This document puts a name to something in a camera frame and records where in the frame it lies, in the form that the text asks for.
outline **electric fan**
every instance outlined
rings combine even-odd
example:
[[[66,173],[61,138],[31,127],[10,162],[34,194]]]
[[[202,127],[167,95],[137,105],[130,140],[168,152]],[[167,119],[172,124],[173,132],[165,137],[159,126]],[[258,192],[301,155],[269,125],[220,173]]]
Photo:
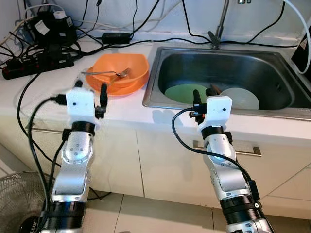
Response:
[[[34,233],[44,201],[37,172],[18,172],[0,179],[0,233]]]

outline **white countertop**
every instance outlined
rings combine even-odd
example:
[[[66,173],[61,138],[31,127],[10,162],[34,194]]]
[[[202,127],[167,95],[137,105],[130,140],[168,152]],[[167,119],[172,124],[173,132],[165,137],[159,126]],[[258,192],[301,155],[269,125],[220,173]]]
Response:
[[[82,43],[82,50],[92,50],[96,46],[93,42],[85,41]],[[151,69],[158,46],[207,48],[206,45],[193,46],[186,43],[144,43],[123,49],[108,49],[92,56],[84,57],[76,61],[73,67],[42,73],[27,90],[22,103],[21,115],[29,117],[35,106],[44,98],[50,97],[53,94],[64,93],[70,89],[80,71],[94,65],[103,54],[116,52],[144,54]],[[222,49],[278,51],[290,65],[293,65],[290,60],[290,56],[293,53],[292,49],[280,50],[239,45],[225,45],[222,46]],[[16,117],[18,98],[31,77],[33,76],[5,80],[1,76],[0,115]],[[303,82],[309,85],[306,79],[303,79]],[[125,97],[109,97],[107,112],[102,124],[118,122],[120,125],[133,128],[170,127],[171,119],[178,110],[144,107],[142,99],[145,88],[146,86],[136,93]],[[38,117],[48,121],[65,121],[68,118],[66,107],[53,103],[44,106],[38,113]],[[196,133],[196,124],[193,119],[188,118],[187,114],[180,117],[179,128],[181,128],[181,124],[184,126],[184,129],[191,133]],[[232,131],[235,137],[239,139],[245,138],[245,140],[263,140],[295,145],[305,145],[311,142],[310,121],[231,114],[227,129]]]

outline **cabinet handle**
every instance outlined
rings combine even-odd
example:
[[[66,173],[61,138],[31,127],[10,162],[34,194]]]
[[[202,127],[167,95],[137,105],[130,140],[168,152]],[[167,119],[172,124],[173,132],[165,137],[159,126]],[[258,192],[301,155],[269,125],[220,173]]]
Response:
[[[33,132],[41,132],[41,133],[52,133],[52,134],[63,134],[61,130],[48,130],[48,129],[41,129],[41,128],[32,128]]]
[[[197,140],[193,140],[192,147],[194,149],[197,149],[197,150],[205,150],[204,147],[200,147],[199,146],[199,141],[197,141]],[[253,151],[254,152],[245,152],[245,151],[238,151],[238,150],[236,150],[235,153],[237,155],[248,155],[248,156],[255,156],[255,157],[261,157],[262,156],[259,147],[253,147]]]

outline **orange bowl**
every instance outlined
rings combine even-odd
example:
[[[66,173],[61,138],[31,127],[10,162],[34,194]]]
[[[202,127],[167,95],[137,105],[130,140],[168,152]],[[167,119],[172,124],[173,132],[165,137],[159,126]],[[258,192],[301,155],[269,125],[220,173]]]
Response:
[[[94,64],[93,72],[122,72],[127,68],[130,68],[128,75],[117,78],[117,80],[113,82],[114,87],[127,87],[139,79],[145,79],[145,76],[148,75],[149,64],[142,54],[105,54]],[[116,78],[116,75],[113,73],[97,74],[93,75],[93,77],[102,83],[109,84]]]
[[[88,72],[93,72],[93,67],[90,67]],[[148,81],[148,72],[144,75],[143,78],[138,79],[137,81],[134,81],[131,84],[128,84],[127,87],[117,87],[114,85],[108,85],[107,87],[107,95],[109,96],[124,96],[124,95],[130,95],[139,89],[141,89],[145,83]],[[103,82],[93,77],[93,75],[86,75],[86,81],[89,84],[90,87],[92,87],[95,91],[99,92],[101,91],[101,87]]]

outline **stainless steel sink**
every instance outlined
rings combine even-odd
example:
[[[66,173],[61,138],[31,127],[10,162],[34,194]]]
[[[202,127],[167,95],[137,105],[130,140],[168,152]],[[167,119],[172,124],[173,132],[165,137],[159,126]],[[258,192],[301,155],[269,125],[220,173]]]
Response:
[[[206,88],[214,84],[221,90],[241,87],[254,93],[260,109],[233,109],[236,114],[311,119],[311,93],[277,52],[159,47],[143,104],[189,107],[164,93],[172,86],[190,83]]]

